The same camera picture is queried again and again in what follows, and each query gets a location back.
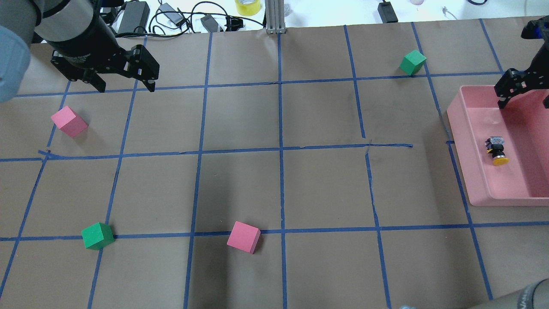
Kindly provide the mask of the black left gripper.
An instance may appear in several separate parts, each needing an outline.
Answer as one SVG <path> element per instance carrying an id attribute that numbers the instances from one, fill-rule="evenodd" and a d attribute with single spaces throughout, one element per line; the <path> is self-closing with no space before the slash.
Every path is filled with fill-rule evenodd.
<path id="1" fill-rule="evenodd" d="M 80 80 L 104 93 L 106 82 L 101 74 L 118 74 L 139 80 L 155 92 L 160 65 L 144 45 L 126 50 L 114 38 L 76 38 L 51 42 L 51 47 L 51 64 L 71 82 Z"/>

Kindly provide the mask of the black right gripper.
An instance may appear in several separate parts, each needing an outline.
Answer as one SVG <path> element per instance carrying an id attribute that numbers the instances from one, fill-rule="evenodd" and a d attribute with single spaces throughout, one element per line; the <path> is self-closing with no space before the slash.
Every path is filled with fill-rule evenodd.
<path id="1" fill-rule="evenodd" d="M 548 88 L 548 23 L 549 18 L 544 16 L 537 20 L 528 21 L 523 27 L 520 34 L 522 39 L 541 39 L 543 44 L 527 69 L 519 71 L 510 68 L 496 82 L 494 91 L 498 97 L 498 107 L 500 109 L 504 109 L 508 102 L 517 95 L 525 94 L 531 90 Z M 549 108 L 549 94 L 544 98 L 543 106 Z"/>

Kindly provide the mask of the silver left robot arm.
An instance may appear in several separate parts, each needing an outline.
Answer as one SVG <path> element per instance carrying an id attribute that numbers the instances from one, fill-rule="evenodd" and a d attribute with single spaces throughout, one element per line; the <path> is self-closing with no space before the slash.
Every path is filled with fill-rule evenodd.
<path id="1" fill-rule="evenodd" d="M 143 46 L 122 48 L 100 15 L 123 0 L 3 0 L 1 2 L 1 102 L 19 92 L 30 64 L 35 36 L 51 47 L 51 63 L 67 80 L 80 80 L 103 93 L 101 74 L 118 74 L 155 91 L 160 65 Z"/>

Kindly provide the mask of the green cube near left arm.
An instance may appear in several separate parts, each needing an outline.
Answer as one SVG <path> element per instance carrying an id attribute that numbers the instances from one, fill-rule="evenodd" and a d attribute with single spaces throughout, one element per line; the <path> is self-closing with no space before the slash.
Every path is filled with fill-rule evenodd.
<path id="1" fill-rule="evenodd" d="M 81 230 L 84 246 L 88 250 L 101 250 L 115 242 L 112 228 L 102 222 L 97 222 Z"/>

